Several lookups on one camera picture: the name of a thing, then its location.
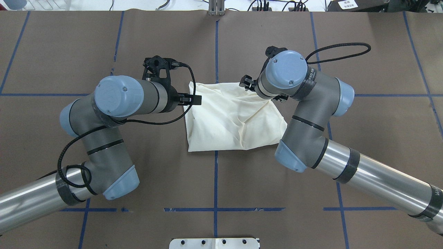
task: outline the tape strip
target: tape strip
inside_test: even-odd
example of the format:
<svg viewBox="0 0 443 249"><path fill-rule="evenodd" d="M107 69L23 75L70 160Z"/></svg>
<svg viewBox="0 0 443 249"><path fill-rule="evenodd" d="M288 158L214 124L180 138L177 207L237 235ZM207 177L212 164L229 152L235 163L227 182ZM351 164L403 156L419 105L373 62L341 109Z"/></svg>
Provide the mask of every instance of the tape strip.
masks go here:
<svg viewBox="0 0 443 249"><path fill-rule="evenodd" d="M317 161L315 162L314 166L311 167L312 169L315 169L319 165L319 163L322 161L323 156L325 155L326 149L328 148L328 144L329 144L329 139L326 138L325 144L323 145L322 153L320 153L320 156L317 159Z"/></svg>
<svg viewBox="0 0 443 249"><path fill-rule="evenodd" d="M431 191L432 191L431 200L429 201L429 205L420 214L417 214L417 215L410 215L409 214L409 216L411 216L412 218L417 218L423 222L431 221L432 218L434 218L440 212L440 209L443 206L442 190L431 185L431 184L429 184L429 186L431 186Z"/></svg>
<svg viewBox="0 0 443 249"><path fill-rule="evenodd" d="M351 148L349 149L350 154L345 169L337 178L334 178L334 180L337 180L337 182L342 184L345 184L351 180L351 178L355 175L355 172L357 172L358 164L360 163L360 152Z"/></svg>
<svg viewBox="0 0 443 249"><path fill-rule="evenodd" d="M66 175L66 171L70 167L64 167L62 168L62 173ZM75 196L74 193L71 192L71 189L69 189L69 185L60 178L59 174L55 174L55 185L57 187L57 192L62 198L62 200L68 204L69 206L75 206L81 202L84 202L84 200L80 200Z"/></svg>

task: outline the blue tape grid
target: blue tape grid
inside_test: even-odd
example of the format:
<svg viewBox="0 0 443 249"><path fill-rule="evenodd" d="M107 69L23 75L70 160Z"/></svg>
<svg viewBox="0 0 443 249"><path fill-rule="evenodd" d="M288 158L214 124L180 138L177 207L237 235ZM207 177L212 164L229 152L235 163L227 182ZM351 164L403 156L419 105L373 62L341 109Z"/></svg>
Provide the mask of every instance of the blue tape grid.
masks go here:
<svg viewBox="0 0 443 249"><path fill-rule="evenodd" d="M215 83L218 83L218 24L215 22ZM214 207L175 207L165 208L165 212L213 212L214 213L214 237L218 237L218 212L279 212L284 207L218 207L218 151L214 151Z"/></svg>
<svg viewBox="0 0 443 249"><path fill-rule="evenodd" d="M28 96L28 97L34 97L34 96L47 96L47 97L54 97L54 96L61 96L61 97L67 97L67 96L86 96L88 95L88 93L2 93L3 89L4 89L4 85L6 83L6 80L8 78L8 74L9 71L11 69L14 57L16 55L17 49L19 47L20 41L22 39L26 24L28 22L29 19L29 15L30 12L28 11L25 21L23 23L22 29L20 31L20 35L17 39L17 43L16 46L14 48L14 51L11 55L11 59L9 61L8 67L6 69L6 73L3 77L2 83L0 85L0 96ZM315 25L314 25L314 17L312 12L310 12L311 15L311 25L312 25L312 34L313 34L313 38L314 38L314 45L315 45L315 49L318 49L318 45L317 45L317 38L315 35ZM119 41L120 41L120 34L121 34L121 28L122 28L122 24L123 24L123 17L124 17L124 11L122 11L121 14L121 18L120 18L120 25L119 25L119 31L118 31L118 35L117 35L117 42L116 42L116 49L115 49L115 53L114 53L114 61L117 60L117 52L118 52L118 45L119 45ZM422 76L423 79L423 83L424 86L426 88L426 92L427 94L356 94L355 97L428 97L429 101L431 103L432 106L432 111L434 113L437 125L439 127L439 131L440 134L443 138L443 129L442 129L442 125L439 119L439 116L437 114L437 111L435 109L435 105L433 102L433 97L443 97L443 94L431 94L430 90L429 90L429 86L427 84L426 78L424 76L423 73L423 69L420 63L420 60L418 58L416 49L415 49L415 45L414 42L412 40L412 36L411 36L411 32L409 29L409 24L408 24L408 19L406 17L406 12L403 12L403 18L404 18L404 23L406 26L406 30L408 33L408 37L409 37L409 41L411 43L411 47L412 47L412 51L414 53L414 56L416 58L416 62L417 62L417 66L420 70L420 74ZM218 83L218 23L219 20L216 22L216 34L215 34L215 65L216 65L216 78L215 81L216 83ZM321 71L321 67L319 64L318 65L318 69L319 71ZM328 123L328 132L329 132L329 137L330 139L332 139L332 131L330 128L330 124ZM345 246L346 249L349 249L349 240L348 240L348 236L347 236L347 229L346 229L346 220L345 220L345 211L381 211L381 210L396 210L394 207L391 206L369 206L369 207L344 207L343 206L343 201L342 201L342 194L341 194L341 189L340 189L340 184L336 183L336 187L337 187L337 194L338 194L338 202L339 202L339 207L324 207L323 210L324 211L340 211L341 214L341 218L342 218L342 226L343 226L343 235L344 235L344 239L345 239ZM85 235L85 228L86 228L86 223L87 223L87 218L88 218L88 213L89 212L117 212L117 208L89 208L90 205L90 199L88 199L86 201L86 207L85 208L66 208L61 210L60 212L84 212L84 218L83 218L83 225L82 225L82 231L81 231L81 235L80 235L80 240L79 240L79 244L78 244L78 248L81 249L82 248L82 244L83 244L83 238ZM282 207L277 207L277 208L219 208L218 207L218 151L214 152L214 207L213 208L165 208L164 211L165 212L214 212L214 237L217 237L217 212L239 212L239 211L282 211L285 208ZM121 212L128 212L129 210L125 209L125 208L121 208Z"/></svg>

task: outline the coiled black cable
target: coiled black cable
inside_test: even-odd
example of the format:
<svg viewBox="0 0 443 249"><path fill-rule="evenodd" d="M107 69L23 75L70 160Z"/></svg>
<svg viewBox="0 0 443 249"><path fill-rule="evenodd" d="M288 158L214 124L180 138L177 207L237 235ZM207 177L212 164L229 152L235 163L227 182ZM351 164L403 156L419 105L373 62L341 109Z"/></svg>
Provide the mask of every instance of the coiled black cable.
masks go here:
<svg viewBox="0 0 443 249"><path fill-rule="evenodd" d="M346 47L346 46L364 46L364 47L367 47L367 49L363 52L356 53L356 54L350 54L350 55L343 56L343 57L326 59L326 60L321 60L321 61L316 61L316 62L308 62L309 58L318 52L321 52L321 51L324 51L327 49L331 49L331 48L335 48L335 47ZM339 44L334 44L334 45L322 47L322 48L319 48L319 49L313 51L308 56L306 56L306 63L309 65L309 64L318 64L318 63L322 63L322 62L333 62L333 61L343 60L346 58L360 56L360 55L368 53L369 51L371 51L371 45L369 45L367 43L339 43Z"/></svg>

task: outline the blue joint cap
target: blue joint cap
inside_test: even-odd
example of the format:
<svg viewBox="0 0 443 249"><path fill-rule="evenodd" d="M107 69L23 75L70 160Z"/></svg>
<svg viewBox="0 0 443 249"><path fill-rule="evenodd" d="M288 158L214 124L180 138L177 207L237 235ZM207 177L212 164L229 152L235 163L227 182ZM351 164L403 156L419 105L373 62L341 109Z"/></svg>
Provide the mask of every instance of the blue joint cap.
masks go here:
<svg viewBox="0 0 443 249"><path fill-rule="evenodd" d="M300 85L306 73L306 60L301 54L291 50L278 53L266 65L266 78L278 89L290 89Z"/></svg>
<svg viewBox="0 0 443 249"><path fill-rule="evenodd" d="M274 155L277 161L288 169L303 173L306 165L280 140Z"/></svg>
<svg viewBox="0 0 443 249"><path fill-rule="evenodd" d="M336 79L340 85L340 101L338 102L337 110L332 115L339 117L345 114L349 107L351 107L352 102L354 101L355 92L354 88L352 88L350 85L344 83L338 78Z"/></svg>
<svg viewBox="0 0 443 249"><path fill-rule="evenodd" d="M133 115L144 99L143 87L129 76L103 78L94 91L97 107L106 115L127 117Z"/></svg>
<svg viewBox="0 0 443 249"><path fill-rule="evenodd" d="M76 99L74 102L67 105L65 108L63 108L62 112L60 113L60 125L62 126L63 130L69 135L73 137L78 137L78 135L74 132L74 130L71 127L71 121L69 120L69 116L71 114L72 105L74 105L75 102L77 102L78 99Z"/></svg>
<svg viewBox="0 0 443 249"><path fill-rule="evenodd" d="M132 165L117 181L103 192L103 195L107 200L114 200L136 189L139 183L140 180L138 179L136 166Z"/></svg>

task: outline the white cloth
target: white cloth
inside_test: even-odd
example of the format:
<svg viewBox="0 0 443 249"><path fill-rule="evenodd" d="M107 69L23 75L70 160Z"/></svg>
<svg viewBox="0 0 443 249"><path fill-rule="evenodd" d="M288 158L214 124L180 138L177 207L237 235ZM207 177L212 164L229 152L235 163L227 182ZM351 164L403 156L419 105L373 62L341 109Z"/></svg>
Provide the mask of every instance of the white cloth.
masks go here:
<svg viewBox="0 0 443 249"><path fill-rule="evenodd" d="M194 90L192 82L189 90ZM185 115L189 152L276 144L286 130L287 124L271 100L245 91L238 83L197 83L195 94L202 96L202 105L192 106Z"/></svg>

